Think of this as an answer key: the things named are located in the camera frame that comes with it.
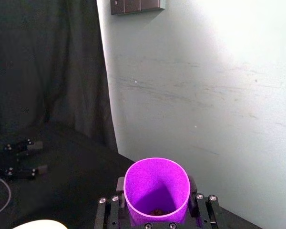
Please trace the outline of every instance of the white wall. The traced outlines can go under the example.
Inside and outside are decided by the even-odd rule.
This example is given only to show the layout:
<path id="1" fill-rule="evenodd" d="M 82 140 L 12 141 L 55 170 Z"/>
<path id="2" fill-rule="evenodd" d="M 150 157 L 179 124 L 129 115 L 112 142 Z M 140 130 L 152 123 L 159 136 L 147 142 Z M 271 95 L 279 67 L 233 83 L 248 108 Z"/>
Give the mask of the white wall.
<path id="1" fill-rule="evenodd" d="M 97 0 L 119 152 L 162 156 L 264 229 L 286 228 L 286 0 Z"/>

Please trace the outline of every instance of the purple cup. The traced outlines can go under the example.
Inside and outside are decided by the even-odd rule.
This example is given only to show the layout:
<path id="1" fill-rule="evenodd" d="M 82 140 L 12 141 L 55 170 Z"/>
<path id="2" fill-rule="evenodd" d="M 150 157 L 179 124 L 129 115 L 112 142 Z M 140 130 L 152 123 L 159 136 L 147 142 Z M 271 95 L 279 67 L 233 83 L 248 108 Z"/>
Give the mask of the purple cup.
<path id="1" fill-rule="evenodd" d="M 176 162 L 148 158 L 134 163 L 127 170 L 124 195 L 133 227 L 147 222 L 184 223 L 190 181 L 186 171 Z M 170 213 L 150 215 L 156 209 Z"/>

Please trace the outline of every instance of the white cable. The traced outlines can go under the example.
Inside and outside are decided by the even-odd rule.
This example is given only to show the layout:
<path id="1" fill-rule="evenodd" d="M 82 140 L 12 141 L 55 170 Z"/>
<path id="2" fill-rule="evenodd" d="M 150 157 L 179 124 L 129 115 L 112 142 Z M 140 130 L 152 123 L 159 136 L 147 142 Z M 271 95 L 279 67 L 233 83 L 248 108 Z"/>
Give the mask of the white cable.
<path id="1" fill-rule="evenodd" d="M 4 181 L 4 180 L 2 180 L 1 178 L 0 178 L 0 182 L 1 183 L 3 183 L 4 185 L 5 185 L 5 187 L 8 189 L 8 191 L 9 191 L 9 198 L 8 198 L 8 201 L 6 202 L 6 204 L 3 206 L 3 208 L 1 208 L 0 209 L 0 212 L 2 212 L 5 208 L 6 208 L 6 206 L 10 203 L 10 199 L 11 199 L 11 190 L 10 190 L 10 187 L 9 187 L 9 185 Z"/>

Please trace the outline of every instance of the black tablecloth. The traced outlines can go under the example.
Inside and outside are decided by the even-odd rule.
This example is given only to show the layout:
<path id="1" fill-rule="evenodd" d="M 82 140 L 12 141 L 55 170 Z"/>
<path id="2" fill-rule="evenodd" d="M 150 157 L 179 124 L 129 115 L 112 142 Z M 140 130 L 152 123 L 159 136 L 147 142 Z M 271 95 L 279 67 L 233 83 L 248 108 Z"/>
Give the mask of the black tablecloth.
<path id="1" fill-rule="evenodd" d="M 43 150 L 23 161 L 29 167 L 48 165 L 48 173 L 35 180 L 9 183 L 12 199 L 0 213 L 0 229 L 53 219 L 69 229 L 92 229 L 97 199 L 115 193 L 118 177 L 131 160 L 59 124 L 0 138 L 3 144 L 31 138 L 43 141 Z M 8 195 L 0 184 L 0 207 Z"/>

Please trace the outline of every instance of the bolt head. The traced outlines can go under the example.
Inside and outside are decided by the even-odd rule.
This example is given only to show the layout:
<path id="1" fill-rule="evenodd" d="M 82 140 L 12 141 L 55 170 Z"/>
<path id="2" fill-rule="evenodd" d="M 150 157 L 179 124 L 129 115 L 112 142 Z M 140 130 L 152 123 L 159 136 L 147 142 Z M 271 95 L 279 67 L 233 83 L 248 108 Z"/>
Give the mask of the bolt head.
<path id="1" fill-rule="evenodd" d="M 176 229 L 177 225 L 175 223 L 170 223 L 170 229 Z"/>
<path id="2" fill-rule="evenodd" d="M 106 198 L 100 198 L 100 201 L 99 201 L 100 204 L 103 204 L 105 202 L 106 202 Z"/>
<path id="3" fill-rule="evenodd" d="M 117 201 L 117 200 L 119 200 L 119 197 L 118 197 L 118 196 L 114 196 L 114 197 L 112 198 L 112 200 L 113 200 L 113 201 Z"/>
<path id="4" fill-rule="evenodd" d="M 152 225 L 150 223 L 145 224 L 145 229 L 151 229 L 151 228 L 152 228 Z"/>
<path id="5" fill-rule="evenodd" d="M 210 199 L 211 201 L 216 201 L 216 200 L 217 200 L 217 196 L 210 195 L 209 199 Z"/>
<path id="6" fill-rule="evenodd" d="M 198 194 L 196 195 L 196 198 L 197 198 L 197 199 L 203 199 L 204 196 L 203 196 L 201 193 L 198 193 Z"/>

